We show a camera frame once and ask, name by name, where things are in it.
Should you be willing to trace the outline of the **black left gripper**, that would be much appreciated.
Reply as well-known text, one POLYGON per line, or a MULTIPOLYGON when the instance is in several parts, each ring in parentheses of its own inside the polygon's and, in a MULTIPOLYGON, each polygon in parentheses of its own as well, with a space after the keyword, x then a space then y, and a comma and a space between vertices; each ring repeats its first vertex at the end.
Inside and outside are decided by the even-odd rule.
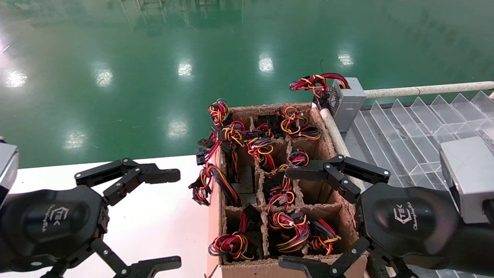
POLYGON ((74 268, 93 255, 91 243, 102 239, 108 207, 139 185, 180 181, 179 169, 159 169, 123 158, 76 173, 69 190, 9 194, 1 208, 1 272, 30 272, 56 263, 74 268), (116 181, 103 192, 91 188, 116 181))

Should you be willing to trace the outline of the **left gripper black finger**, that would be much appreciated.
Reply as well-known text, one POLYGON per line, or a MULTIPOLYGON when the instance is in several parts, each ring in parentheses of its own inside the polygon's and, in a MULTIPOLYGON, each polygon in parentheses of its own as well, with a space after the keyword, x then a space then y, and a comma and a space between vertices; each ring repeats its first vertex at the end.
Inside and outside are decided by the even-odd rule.
POLYGON ((47 257, 51 263, 51 269, 43 277, 63 278, 67 270, 75 268, 93 254, 104 261, 115 278, 153 278, 158 272, 182 266, 180 256, 141 260, 127 265, 101 237, 49 237, 41 241, 41 257, 47 257))

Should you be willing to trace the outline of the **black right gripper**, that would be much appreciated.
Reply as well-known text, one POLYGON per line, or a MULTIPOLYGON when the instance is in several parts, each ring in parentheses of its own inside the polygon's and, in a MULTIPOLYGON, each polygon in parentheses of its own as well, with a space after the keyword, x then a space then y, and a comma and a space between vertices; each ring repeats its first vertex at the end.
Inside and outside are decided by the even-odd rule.
POLYGON ((329 160, 312 160, 290 166, 285 176, 300 181, 325 181, 351 204, 360 201, 364 237, 333 264, 294 256, 280 256, 281 268, 302 271, 307 278, 344 278, 345 272, 367 250, 372 251, 397 278, 415 278, 406 264, 441 269, 447 249, 462 219, 450 194, 444 190, 387 185, 390 171, 338 154, 329 160), (372 184, 362 190, 350 177, 372 184))

